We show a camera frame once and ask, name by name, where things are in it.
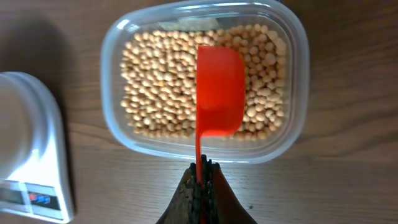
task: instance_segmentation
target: plastic container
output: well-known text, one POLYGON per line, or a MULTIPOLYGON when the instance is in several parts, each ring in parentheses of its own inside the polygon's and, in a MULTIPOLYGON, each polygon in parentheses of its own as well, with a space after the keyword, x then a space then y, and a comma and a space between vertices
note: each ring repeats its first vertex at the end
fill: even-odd
POLYGON ((135 32, 163 29, 197 21, 228 29, 245 24, 266 24, 276 30, 288 45, 287 86, 284 124, 268 140, 243 141, 202 139, 202 151, 217 162, 261 163, 285 152, 300 134, 307 110, 309 49, 304 28, 291 10, 275 0, 184 1, 141 9, 122 16, 109 29, 101 53, 101 92, 105 120, 116 139, 126 147, 154 156, 195 159, 195 138, 145 138, 127 126, 120 106, 126 81, 120 76, 119 63, 124 43, 135 32))

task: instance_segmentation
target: red scoop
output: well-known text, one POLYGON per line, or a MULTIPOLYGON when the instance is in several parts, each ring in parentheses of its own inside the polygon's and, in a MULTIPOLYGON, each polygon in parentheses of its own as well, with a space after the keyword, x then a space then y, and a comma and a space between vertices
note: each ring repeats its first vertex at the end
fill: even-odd
POLYGON ((244 63, 226 47, 199 46, 197 59, 197 181, 203 184, 202 136, 227 136, 242 124, 245 98, 244 63))

